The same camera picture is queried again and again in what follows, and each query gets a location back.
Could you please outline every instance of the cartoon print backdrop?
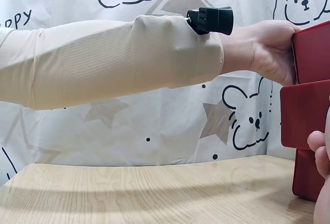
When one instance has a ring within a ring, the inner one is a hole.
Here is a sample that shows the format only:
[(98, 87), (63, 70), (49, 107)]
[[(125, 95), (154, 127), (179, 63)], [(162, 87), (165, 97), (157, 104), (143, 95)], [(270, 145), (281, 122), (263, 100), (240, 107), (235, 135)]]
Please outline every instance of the cartoon print backdrop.
[[(15, 29), (186, 15), (202, 6), (232, 6), (236, 26), (287, 19), (308, 27), (330, 17), (328, 0), (0, 0), (0, 6), (0, 26)], [(266, 153), (294, 159), (280, 142), (280, 88), (243, 71), (64, 109), (0, 102), (0, 185), (29, 163), (140, 166)]]

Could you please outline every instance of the black clip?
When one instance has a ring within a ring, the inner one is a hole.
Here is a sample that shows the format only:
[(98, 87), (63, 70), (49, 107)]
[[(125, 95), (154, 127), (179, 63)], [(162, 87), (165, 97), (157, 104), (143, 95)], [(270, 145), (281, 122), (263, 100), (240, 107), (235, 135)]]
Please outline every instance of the black clip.
[(187, 12), (187, 22), (199, 35), (209, 32), (230, 35), (234, 27), (234, 12), (231, 7), (201, 7)]

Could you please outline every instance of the red tablet cover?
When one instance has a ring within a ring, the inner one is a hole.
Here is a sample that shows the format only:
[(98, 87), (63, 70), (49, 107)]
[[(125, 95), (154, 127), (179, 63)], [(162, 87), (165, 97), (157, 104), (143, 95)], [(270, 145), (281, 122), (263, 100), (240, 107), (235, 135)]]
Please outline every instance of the red tablet cover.
[(292, 183), (293, 194), (316, 202), (324, 182), (325, 179), (316, 168), (314, 152), (297, 149)]
[(304, 29), (292, 37), (297, 82), (330, 79), (330, 21)]
[(309, 149), (307, 138), (324, 132), (330, 105), (330, 80), (283, 87), (280, 91), (281, 140), (285, 147)]

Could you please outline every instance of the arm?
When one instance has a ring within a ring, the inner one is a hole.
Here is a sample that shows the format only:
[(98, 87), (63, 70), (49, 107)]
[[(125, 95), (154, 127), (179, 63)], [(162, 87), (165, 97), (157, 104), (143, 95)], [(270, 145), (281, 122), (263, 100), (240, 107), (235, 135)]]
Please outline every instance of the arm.
[(33, 109), (194, 85), (223, 68), (218, 34), (198, 36), (183, 17), (8, 31), (0, 28), (0, 101)]

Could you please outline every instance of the wooden table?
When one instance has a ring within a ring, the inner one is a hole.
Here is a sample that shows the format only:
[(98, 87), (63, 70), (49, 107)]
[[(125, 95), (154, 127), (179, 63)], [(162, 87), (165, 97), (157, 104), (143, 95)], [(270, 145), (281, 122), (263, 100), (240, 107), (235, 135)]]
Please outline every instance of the wooden table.
[(0, 223), (312, 223), (293, 162), (270, 156), (154, 167), (34, 164), (0, 188)]

